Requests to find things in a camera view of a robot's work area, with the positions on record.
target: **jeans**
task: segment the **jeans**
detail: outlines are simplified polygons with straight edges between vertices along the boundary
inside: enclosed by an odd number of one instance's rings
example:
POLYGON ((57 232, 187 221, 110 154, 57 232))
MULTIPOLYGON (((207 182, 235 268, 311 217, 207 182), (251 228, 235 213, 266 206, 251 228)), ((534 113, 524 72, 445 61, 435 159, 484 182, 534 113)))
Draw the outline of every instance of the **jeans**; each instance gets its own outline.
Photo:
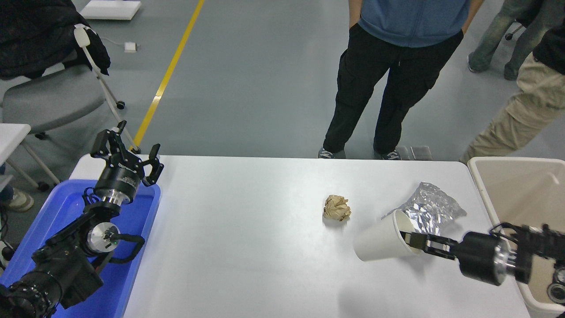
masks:
MULTIPOLYGON (((6 173, 6 164, 0 165, 0 175, 6 173)), ((7 184, 6 187, 0 191, 0 202, 7 202, 14 197, 14 189, 11 185, 7 184)))
POLYGON ((385 154, 398 145, 402 121, 436 83, 441 69, 459 43, 463 32, 435 45, 404 48, 380 40, 358 24, 349 30, 349 44, 340 58, 336 110, 325 135, 324 149, 340 152, 353 134, 376 83, 389 71, 373 149, 385 154))
MULTIPOLYGON (((494 17, 489 28, 483 34, 477 49, 469 55, 469 67, 476 72, 489 68, 493 54, 510 25, 538 0, 505 0, 500 12, 494 17)), ((504 75, 508 80, 518 77, 518 70, 528 54, 536 47, 550 28, 563 21, 565 0, 544 0, 540 12, 524 33, 518 38, 510 61, 504 66, 504 75)))

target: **robotic arm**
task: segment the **robotic arm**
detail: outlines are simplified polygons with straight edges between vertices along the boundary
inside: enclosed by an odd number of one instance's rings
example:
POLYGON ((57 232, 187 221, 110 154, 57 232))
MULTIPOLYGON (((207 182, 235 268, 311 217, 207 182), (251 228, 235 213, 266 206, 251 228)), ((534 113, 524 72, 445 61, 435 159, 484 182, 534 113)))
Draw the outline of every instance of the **robotic arm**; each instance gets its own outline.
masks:
POLYGON ((100 132, 90 153, 106 161, 93 188, 100 199, 86 189, 82 215, 33 253, 35 268, 9 287, 0 285, 0 317, 51 317, 59 303, 66 309, 83 302, 103 285, 99 273, 107 263, 128 263, 140 251, 143 237, 121 234, 110 221, 120 214, 122 204, 133 202, 140 182, 146 186, 157 182, 163 164, 157 158, 159 144, 146 161, 129 152, 120 137, 124 127, 122 121, 117 131, 100 132), (146 176, 147 165, 152 169, 146 176), (125 259, 112 257, 120 240, 136 244, 125 259))
POLYGON ((553 259, 555 271, 547 295, 554 303, 565 304, 565 234, 550 230, 547 224, 538 229, 501 223, 489 234, 468 232, 460 243, 432 234, 401 234, 409 246, 446 259, 457 258, 464 276, 496 286, 502 284, 506 275, 529 283, 534 255, 553 259), (514 233, 504 235, 503 229, 514 233), (511 249, 509 241, 517 248, 511 249))

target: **power adapter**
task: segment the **power adapter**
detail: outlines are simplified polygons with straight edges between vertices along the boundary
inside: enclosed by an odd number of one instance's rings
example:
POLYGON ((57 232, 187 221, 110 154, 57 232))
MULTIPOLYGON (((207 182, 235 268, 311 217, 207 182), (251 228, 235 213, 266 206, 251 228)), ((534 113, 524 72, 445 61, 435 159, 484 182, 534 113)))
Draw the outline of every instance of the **power adapter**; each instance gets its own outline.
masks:
POLYGON ((137 52, 137 44, 135 42, 125 42, 124 43, 124 52, 126 52, 126 53, 137 52))

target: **black jacket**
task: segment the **black jacket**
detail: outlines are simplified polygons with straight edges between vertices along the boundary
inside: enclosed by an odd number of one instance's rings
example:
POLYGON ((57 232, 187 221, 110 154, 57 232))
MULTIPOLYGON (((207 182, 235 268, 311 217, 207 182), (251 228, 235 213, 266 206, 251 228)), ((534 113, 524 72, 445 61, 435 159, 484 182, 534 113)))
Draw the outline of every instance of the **black jacket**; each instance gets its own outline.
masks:
POLYGON ((565 19, 563 24, 545 33, 541 42, 533 49, 533 56, 565 75, 565 19))
MULTIPOLYGON (((0 0, 0 78, 39 77, 73 50, 73 64, 89 65, 73 34, 79 23, 88 26, 71 0, 0 0)), ((107 75, 108 52, 93 31, 87 33, 89 53, 107 75)))

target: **trash bin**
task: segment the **trash bin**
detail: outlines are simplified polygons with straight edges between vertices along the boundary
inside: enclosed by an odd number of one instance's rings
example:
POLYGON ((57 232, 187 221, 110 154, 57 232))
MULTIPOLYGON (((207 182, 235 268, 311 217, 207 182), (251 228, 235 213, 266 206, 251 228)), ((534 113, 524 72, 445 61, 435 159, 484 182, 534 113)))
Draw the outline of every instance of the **trash bin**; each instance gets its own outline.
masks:
MULTIPOLYGON (((549 228, 565 232, 565 161, 519 157, 475 157, 468 167, 493 225, 549 228)), ((534 257, 529 284, 518 287, 532 318, 555 318, 565 307, 551 302, 546 289, 551 260, 534 257)))

